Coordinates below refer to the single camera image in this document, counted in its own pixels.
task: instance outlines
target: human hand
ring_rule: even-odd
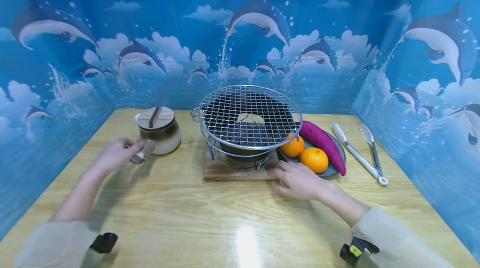
[[[324,195],[335,186],[333,182],[321,179],[301,163],[278,161],[268,173],[284,183],[275,184],[275,190],[297,199],[322,201]]]
[[[129,138],[116,139],[103,148],[88,170],[109,174],[126,164],[142,147],[143,142],[135,143]]]

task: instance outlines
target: sweet potato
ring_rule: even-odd
[[[340,172],[340,175],[345,176],[347,173],[345,161],[338,150],[338,146],[323,129],[312,122],[303,121],[300,136],[315,147],[322,149],[327,154],[329,162]]]

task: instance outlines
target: orange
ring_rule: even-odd
[[[300,163],[318,174],[327,170],[328,157],[322,149],[310,147],[300,153]]]
[[[297,138],[294,138],[290,142],[280,146],[280,150],[287,157],[298,157],[299,154],[302,152],[303,148],[305,148],[305,142],[300,136],[298,138],[298,141]]]

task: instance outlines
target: ceramic teapot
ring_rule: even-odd
[[[150,154],[167,154],[180,145],[180,127],[168,107],[152,107],[136,115],[135,120],[145,145],[130,159],[132,163],[141,164]]]

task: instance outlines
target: wooden base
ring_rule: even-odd
[[[273,180],[267,171],[278,161],[277,151],[274,151],[271,159],[260,170],[256,170],[259,162],[242,163],[228,157],[220,151],[214,150],[214,159],[207,149],[205,167],[203,168],[203,180],[212,182],[216,180]]]

